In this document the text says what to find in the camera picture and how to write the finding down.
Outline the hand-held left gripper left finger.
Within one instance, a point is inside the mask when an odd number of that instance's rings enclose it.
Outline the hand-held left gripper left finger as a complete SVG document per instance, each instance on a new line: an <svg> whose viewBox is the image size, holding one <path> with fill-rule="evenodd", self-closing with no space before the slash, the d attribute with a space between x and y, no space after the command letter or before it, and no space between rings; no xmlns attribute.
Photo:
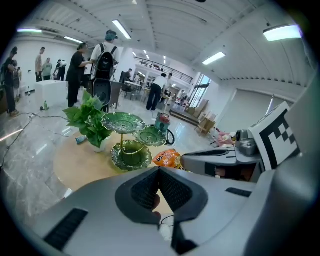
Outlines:
<svg viewBox="0 0 320 256"><path fill-rule="evenodd" d="M34 227L16 225L42 256L174 256L176 252L154 224L136 223L116 203L116 192L130 181L145 178L156 167L127 172L91 182L48 209Z"/></svg>

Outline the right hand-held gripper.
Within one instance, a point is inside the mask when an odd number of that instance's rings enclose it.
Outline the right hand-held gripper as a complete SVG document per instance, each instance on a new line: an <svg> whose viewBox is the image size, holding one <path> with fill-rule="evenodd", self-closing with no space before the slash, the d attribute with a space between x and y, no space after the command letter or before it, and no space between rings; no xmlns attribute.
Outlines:
<svg viewBox="0 0 320 256"><path fill-rule="evenodd" d="M285 119L289 110L290 106L284 101L248 129L236 132L236 152L244 157L241 163L259 160L263 164L262 169L270 171L275 170L288 158L301 153L294 133ZM190 154L229 154L235 148L215 147Z"/></svg>

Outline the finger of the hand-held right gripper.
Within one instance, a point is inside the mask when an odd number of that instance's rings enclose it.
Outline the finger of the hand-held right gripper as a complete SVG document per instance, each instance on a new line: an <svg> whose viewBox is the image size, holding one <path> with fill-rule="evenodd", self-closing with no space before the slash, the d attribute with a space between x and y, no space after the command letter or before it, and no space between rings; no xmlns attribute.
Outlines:
<svg viewBox="0 0 320 256"><path fill-rule="evenodd" d="M192 173L215 177L216 169L228 169L238 166L240 162L235 152L194 152L180 158L182 167Z"/></svg>

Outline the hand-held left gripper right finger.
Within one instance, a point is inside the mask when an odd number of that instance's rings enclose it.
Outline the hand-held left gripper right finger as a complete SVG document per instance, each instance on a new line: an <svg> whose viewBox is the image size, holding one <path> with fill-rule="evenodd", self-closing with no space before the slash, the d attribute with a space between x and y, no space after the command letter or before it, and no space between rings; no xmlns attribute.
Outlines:
<svg viewBox="0 0 320 256"><path fill-rule="evenodd" d="M173 212L172 240L161 256L199 249L236 216L256 183L220 179L173 168L159 168L159 190Z"/></svg>

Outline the person's left hand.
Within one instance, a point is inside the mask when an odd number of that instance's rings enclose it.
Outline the person's left hand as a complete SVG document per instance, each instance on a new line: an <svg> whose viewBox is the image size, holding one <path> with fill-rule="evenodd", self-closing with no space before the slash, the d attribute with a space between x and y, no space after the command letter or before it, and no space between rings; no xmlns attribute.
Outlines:
<svg viewBox="0 0 320 256"><path fill-rule="evenodd" d="M152 213L156 216L157 221L160 222L162 219L161 213L156 211L155 209L159 206L161 202L161 198L158 194L155 195L152 207Z"/></svg>

